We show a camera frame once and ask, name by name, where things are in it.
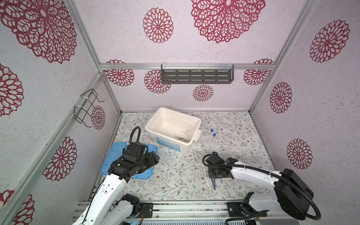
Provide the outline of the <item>metal tweezers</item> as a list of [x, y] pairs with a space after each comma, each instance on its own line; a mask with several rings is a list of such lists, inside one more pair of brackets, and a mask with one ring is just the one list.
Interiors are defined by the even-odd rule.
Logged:
[[185, 143], [188, 143], [188, 142], [189, 142], [189, 140], [187, 140], [187, 139], [185, 139], [185, 138], [182, 138], [182, 137], [179, 137], [179, 136], [174, 136], [174, 138], [175, 138], [175, 139], [178, 139], [178, 140], [180, 140], [180, 141], [183, 141], [183, 142], [185, 142]]

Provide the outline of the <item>blue capped test tube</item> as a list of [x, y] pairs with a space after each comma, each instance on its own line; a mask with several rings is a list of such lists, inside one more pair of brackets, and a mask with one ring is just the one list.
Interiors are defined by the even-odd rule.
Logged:
[[209, 143], [212, 142], [212, 140], [213, 140], [213, 135], [214, 135], [214, 129], [211, 129], [210, 136], [209, 136]]
[[216, 133], [212, 135], [211, 147], [214, 148], [216, 144]]

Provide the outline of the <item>blue plastic bin lid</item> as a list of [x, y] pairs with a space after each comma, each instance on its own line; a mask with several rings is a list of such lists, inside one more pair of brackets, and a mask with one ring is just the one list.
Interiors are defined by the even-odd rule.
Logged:
[[[100, 173], [102, 175], [104, 175], [104, 176], [108, 175], [108, 170], [110, 169], [111, 164], [115, 160], [117, 160], [120, 156], [122, 156], [123, 149], [125, 147], [127, 147], [127, 145], [128, 145], [127, 142], [115, 142], [111, 146], [111, 148], [105, 158], [105, 161], [100, 169]], [[151, 167], [143, 173], [135, 174], [134, 176], [132, 176], [132, 179], [142, 179], [142, 180], [149, 179], [152, 177], [153, 170], [154, 170], [154, 167]]]

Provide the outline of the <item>white plastic storage bin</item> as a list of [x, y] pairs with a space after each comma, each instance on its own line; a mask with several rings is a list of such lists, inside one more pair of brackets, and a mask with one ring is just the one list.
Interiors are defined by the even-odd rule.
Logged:
[[[201, 119], [198, 117], [161, 107], [150, 117], [145, 130], [157, 144], [188, 154], [191, 145], [199, 140], [202, 133], [200, 125]], [[189, 142], [180, 141], [174, 136], [185, 138]]]

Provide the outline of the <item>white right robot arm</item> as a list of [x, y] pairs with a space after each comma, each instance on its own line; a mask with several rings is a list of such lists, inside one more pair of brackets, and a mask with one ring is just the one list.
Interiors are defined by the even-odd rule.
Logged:
[[320, 210], [313, 201], [313, 191], [293, 170], [266, 171], [235, 158], [223, 160], [217, 152], [205, 155], [202, 164], [208, 168], [211, 179], [244, 180], [269, 190], [269, 193], [262, 194], [249, 192], [240, 202], [229, 203], [230, 218], [226, 224], [267, 216], [269, 211], [281, 211], [297, 220], [321, 218]]

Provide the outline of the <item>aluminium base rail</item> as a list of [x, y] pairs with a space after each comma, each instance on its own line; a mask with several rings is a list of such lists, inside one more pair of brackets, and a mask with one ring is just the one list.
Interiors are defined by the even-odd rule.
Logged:
[[[143, 225], [223, 225], [230, 218], [227, 203], [230, 201], [142, 201], [153, 203], [152, 218], [144, 218]], [[139, 218], [128, 218], [133, 225]], [[231, 225], [311, 225], [309, 219], [296, 220], [284, 212], [269, 211], [265, 216], [246, 221], [231, 221]]]

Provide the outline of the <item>grey wall shelf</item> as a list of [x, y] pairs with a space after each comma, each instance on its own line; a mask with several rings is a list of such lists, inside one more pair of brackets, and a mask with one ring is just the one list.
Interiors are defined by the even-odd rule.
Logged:
[[181, 69], [161, 65], [160, 78], [163, 84], [231, 84], [234, 71], [228, 69]]

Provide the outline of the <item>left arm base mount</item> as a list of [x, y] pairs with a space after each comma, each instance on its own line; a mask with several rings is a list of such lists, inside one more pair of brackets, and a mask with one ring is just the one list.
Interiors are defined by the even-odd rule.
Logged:
[[133, 210], [128, 218], [152, 218], [153, 216], [152, 202], [140, 202], [133, 205]]

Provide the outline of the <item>white glass stirring rod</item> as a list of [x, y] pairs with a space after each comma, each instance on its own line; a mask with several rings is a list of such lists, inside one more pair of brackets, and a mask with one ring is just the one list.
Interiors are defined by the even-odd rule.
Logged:
[[205, 180], [206, 180], [207, 186], [208, 186], [208, 188], [209, 188], [210, 186], [209, 186], [209, 180], [208, 180], [208, 177], [207, 177], [207, 172], [206, 172], [206, 170], [205, 170], [205, 166], [202, 165], [202, 167], [203, 167], [203, 172], [204, 172]]

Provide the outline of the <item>blue pen dropper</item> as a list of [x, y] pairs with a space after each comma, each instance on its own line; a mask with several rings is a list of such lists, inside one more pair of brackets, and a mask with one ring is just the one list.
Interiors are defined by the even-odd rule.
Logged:
[[213, 189], [216, 190], [216, 181], [214, 178], [211, 178]]

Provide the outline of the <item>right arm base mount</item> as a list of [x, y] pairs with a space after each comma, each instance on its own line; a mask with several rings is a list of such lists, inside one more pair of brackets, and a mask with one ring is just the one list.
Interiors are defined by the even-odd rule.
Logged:
[[250, 206], [248, 201], [228, 202], [226, 205], [231, 218], [250, 217], [259, 213]]

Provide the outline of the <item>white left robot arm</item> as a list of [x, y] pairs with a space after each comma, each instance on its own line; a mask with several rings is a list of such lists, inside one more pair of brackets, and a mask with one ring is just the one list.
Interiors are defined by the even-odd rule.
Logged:
[[140, 156], [126, 153], [114, 161], [91, 203], [74, 224], [119, 225], [129, 217], [138, 216], [140, 200], [129, 194], [126, 194], [110, 213], [107, 211], [132, 176], [144, 172], [158, 163], [159, 156], [152, 151]]

